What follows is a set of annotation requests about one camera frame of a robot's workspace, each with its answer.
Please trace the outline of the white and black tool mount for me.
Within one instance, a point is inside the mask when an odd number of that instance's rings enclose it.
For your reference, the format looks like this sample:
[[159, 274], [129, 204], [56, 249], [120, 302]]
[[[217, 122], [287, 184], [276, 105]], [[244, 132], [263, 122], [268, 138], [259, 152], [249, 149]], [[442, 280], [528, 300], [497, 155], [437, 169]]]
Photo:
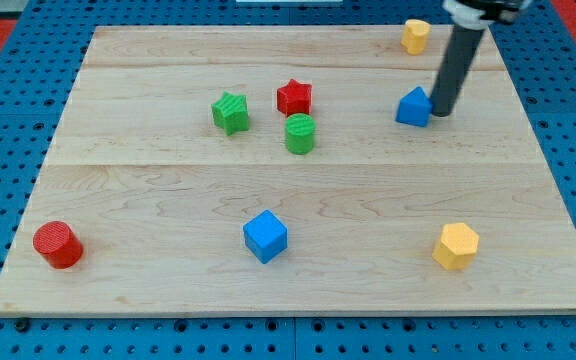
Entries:
[[513, 24], [532, 0], [443, 0], [453, 22], [469, 30], [484, 30], [494, 23]]

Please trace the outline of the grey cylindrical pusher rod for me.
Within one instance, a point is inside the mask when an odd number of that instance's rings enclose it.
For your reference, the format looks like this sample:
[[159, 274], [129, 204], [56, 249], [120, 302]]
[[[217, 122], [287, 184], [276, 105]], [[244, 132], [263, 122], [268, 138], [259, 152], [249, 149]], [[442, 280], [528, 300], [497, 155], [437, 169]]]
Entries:
[[483, 29], [453, 26], [431, 91], [434, 116], [446, 117], [453, 112], [483, 34]]

